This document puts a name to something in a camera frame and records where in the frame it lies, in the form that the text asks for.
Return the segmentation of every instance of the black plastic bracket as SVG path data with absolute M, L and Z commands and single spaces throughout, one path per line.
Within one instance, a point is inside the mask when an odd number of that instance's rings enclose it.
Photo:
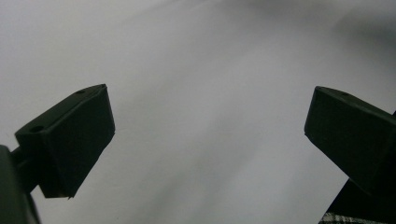
M 3 222 L 12 217 L 3 208 L 14 201 L 25 210 L 22 198 L 37 185 L 47 198 L 74 197 L 114 133 L 105 84 L 71 94 L 24 125 L 15 133 L 20 147 L 0 147 L 0 192 L 13 195 L 0 200 L 0 223 L 14 223 Z M 23 217 L 14 211 L 12 218 Z M 31 223 L 23 220 L 15 223 Z
M 316 87 L 304 130 L 349 176 L 334 202 L 360 207 L 363 218 L 396 223 L 396 210 L 376 210 L 396 209 L 396 117 L 349 93 Z

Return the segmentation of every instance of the checkered fabric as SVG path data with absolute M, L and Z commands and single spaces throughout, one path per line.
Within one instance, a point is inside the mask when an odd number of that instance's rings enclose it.
M 386 224 L 354 217 L 342 217 L 333 213 L 326 213 L 319 224 Z

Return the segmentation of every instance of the gray fabric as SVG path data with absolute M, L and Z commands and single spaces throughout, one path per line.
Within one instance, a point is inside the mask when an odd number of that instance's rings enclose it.
M 0 143 L 106 83 L 117 133 L 73 200 L 33 191 L 43 224 L 316 224 L 347 176 L 304 136 L 314 87 L 393 110 L 395 5 L 2 0 Z
M 333 213 L 326 213 L 319 224 L 386 224 L 355 217 L 343 217 Z

